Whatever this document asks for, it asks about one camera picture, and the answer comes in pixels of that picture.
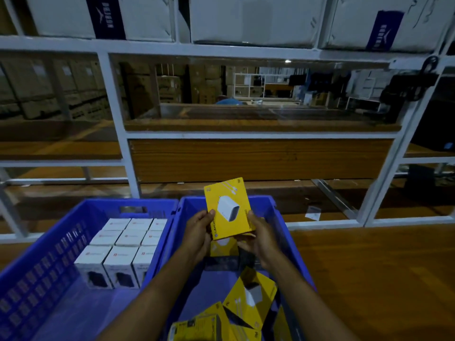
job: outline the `person's right hand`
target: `person's right hand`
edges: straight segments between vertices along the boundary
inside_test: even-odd
[[[272,227],[264,219],[258,218],[253,211],[248,212],[248,220],[256,227],[256,236],[235,236],[240,248],[254,253],[261,262],[262,267],[272,270],[274,259],[281,254]]]

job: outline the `blue plastic crate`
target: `blue plastic crate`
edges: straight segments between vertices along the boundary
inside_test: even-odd
[[[178,200],[88,199],[74,207],[1,273],[0,340],[92,340],[139,290],[90,290],[75,259],[109,218],[167,218],[147,273],[153,277],[177,205]]]
[[[304,264],[297,247],[281,217],[280,212],[276,209],[276,203],[271,196],[249,196],[251,209],[258,217],[264,217],[265,220],[272,226],[277,237],[278,244],[282,252],[291,260],[297,267],[305,280],[315,288],[314,282]],[[180,200],[177,213],[174,218],[174,223],[168,235],[168,240],[163,249],[160,268],[169,260],[177,248],[182,243],[185,226],[189,218],[195,213],[206,210],[207,204],[204,197],[184,197]],[[167,337],[171,324],[175,321],[185,321],[193,318],[201,313],[209,306],[218,301],[223,302],[231,288],[239,277],[238,271],[206,271],[203,270],[203,264],[198,266],[190,275],[188,282],[180,294],[163,330],[162,339]],[[269,276],[265,271],[260,271],[262,274]],[[145,283],[153,278],[152,273],[148,273],[145,278]],[[278,296],[273,303],[271,313],[266,319],[263,328],[263,336],[271,333],[271,325],[274,318],[274,313],[278,309],[278,303],[282,303],[285,307],[287,322],[293,335],[293,339],[301,340],[301,337],[296,333],[303,335],[293,317],[293,313],[287,308],[283,298]]]

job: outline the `black product image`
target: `black product image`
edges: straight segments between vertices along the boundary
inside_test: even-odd
[[[117,281],[120,284],[120,286],[134,287],[133,279],[131,278],[131,275],[124,274],[124,273],[116,273],[115,275],[117,277]]]
[[[94,286],[107,287],[106,280],[104,279],[104,276],[100,273],[96,273],[94,271],[89,271],[88,280],[91,281]]]

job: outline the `storage rack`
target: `storage rack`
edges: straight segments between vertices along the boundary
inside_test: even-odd
[[[271,47],[248,47],[235,45],[197,45],[180,43],[178,37],[178,24],[175,20],[176,38],[173,43],[138,42],[126,40],[99,40],[99,39],[74,39],[74,38],[43,38],[26,37],[20,28],[18,17],[10,0],[5,0],[9,14],[16,26],[18,36],[0,37],[0,51],[25,52],[37,55],[42,54],[96,54],[109,104],[112,119],[117,132],[120,145],[121,160],[66,160],[66,161],[0,161],[0,168],[4,167],[33,167],[33,166],[124,166],[127,179],[134,198],[141,195],[140,186],[134,171],[132,156],[128,146],[130,139],[393,139],[387,157],[383,163],[377,179],[369,187],[357,211],[337,194],[323,180],[313,180],[332,202],[338,206],[348,217],[347,220],[291,222],[289,229],[315,229],[315,228],[343,228],[364,226],[387,226],[409,224],[454,223],[455,213],[449,216],[426,218],[400,218],[375,220],[374,217],[379,206],[389,189],[395,176],[396,169],[402,163],[454,163],[455,157],[442,158],[405,158],[406,149],[418,126],[426,106],[431,99],[435,86],[428,88],[424,97],[417,102],[405,104],[401,110],[398,123],[401,130],[397,132],[194,132],[194,131],[126,131],[124,127],[122,100],[117,84],[117,75],[114,66],[119,55],[150,55],[150,56],[185,56],[190,59],[223,59],[228,64],[235,64],[240,60],[255,60],[321,65],[331,64],[334,69],[349,68],[362,69],[380,66],[381,68],[420,70],[429,54],[404,54],[389,52],[360,52],[325,49],[292,49]],[[174,19],[177,19],[178,0],[174,0]],[[440,44],[435,54],[439,57],[436,73],[441,76],[446,67],[455,67],[455,57],[447,56],[447,50],[455,37],[455,28],[446,34],[446,43]],[[10,225],[14,234],[0,236],[1,243],[31,242],[40,234],[28,233],[20,221],[13,204],[5,191],[0,187],[0,212]]]

